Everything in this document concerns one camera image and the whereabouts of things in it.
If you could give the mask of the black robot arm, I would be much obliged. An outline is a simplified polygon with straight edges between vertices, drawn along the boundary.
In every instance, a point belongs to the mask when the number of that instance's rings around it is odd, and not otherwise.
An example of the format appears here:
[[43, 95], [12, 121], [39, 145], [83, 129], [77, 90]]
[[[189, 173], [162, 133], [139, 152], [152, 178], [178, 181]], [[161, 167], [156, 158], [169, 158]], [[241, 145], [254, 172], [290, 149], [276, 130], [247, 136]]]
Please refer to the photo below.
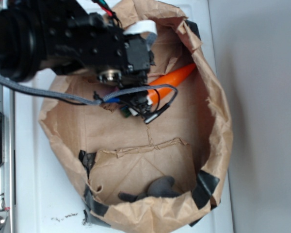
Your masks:
[[49, 68], [57, 75], [94, 76], [119, 89], [140, 88], [154, 65], [154, 35], [123, 29], [107, 13], [87, 13], [75, 0], [10, 0], [0, 11], [0, 75], [25, 82]]

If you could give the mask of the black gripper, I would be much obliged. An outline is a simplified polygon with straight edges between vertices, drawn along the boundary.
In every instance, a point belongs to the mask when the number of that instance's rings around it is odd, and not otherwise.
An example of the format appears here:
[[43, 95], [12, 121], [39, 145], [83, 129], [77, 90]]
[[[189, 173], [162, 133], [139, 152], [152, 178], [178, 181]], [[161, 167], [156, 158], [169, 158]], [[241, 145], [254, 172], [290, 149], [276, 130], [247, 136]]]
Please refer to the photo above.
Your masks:
[[138, 21], [124, 29], [116, 15], [104, 19], [91, 13], [69, 19], [67, 32], [74, 36], [72, 44], [80, 46], [79, 55], [67, 68], [68, 75], [94, 75], [99, 82], [119, 89], [147, 83], [154, 65], [154, 21]]

